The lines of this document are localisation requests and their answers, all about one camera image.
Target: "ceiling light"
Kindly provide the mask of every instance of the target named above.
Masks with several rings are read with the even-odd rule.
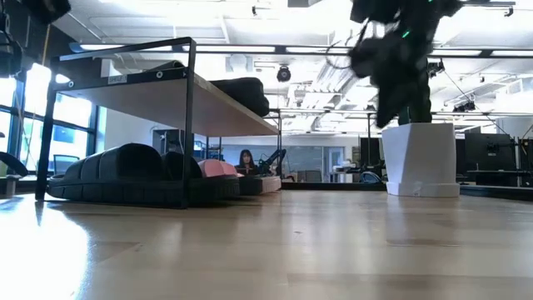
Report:
[[[288,53],[331,53],[331,54],[348,54],[349,47],[287,47]]]
[[[189,51],[189,46],[183,46],[184,51]],[[220,45],[202,45],[197,46],[197,52],[206,53],[273,53],[276,47],[273,46],[220,46]]]
[[[82,44],[80,48],[85,51],[105,50],[124,47],[125,45],[109,45],[109,44]],[[143,49],[140,51],[172,51],[172,46],[155,47],[151,49]]]
[[[432,56],[479,56],[480,50],[455,50],[455,49],[435,49],[430,54]]]
[[[281,113],[327,113],[326,109],[281,109]]]
[[[80,45],[80,47],[85,51],[95,51],[95,50],[105,50],[123,47],[124,45],[107,45],[107,44],[95,44],[95,45]]]
[[[491,56],[506,56],[506,57],[533,57],[533,50],[520,51],[520,50],[496,50],[493,51]]]

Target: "white box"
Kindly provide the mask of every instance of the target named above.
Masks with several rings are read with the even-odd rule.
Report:
[[[457,198],[453,124],[412,123],[383,131],[390,195]]]

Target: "chair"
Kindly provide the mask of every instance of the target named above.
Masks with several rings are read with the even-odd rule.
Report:
[[[54,175],[63,175],[73,163],[80,160],[79,157],[70,155],[54,154],[53,155],[53,173]]]

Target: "desk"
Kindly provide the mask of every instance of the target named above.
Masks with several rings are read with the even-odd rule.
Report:
[[[528,171],[495,171],[495,170],[475,170],[467,171],[476,176],[476,185],[496,186],[496,187],[517,187],[517,178],[530,177]]]

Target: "ceiling duct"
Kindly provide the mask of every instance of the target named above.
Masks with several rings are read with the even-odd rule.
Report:
[[[288,0],[289,8],[310,8],[321,0]]]

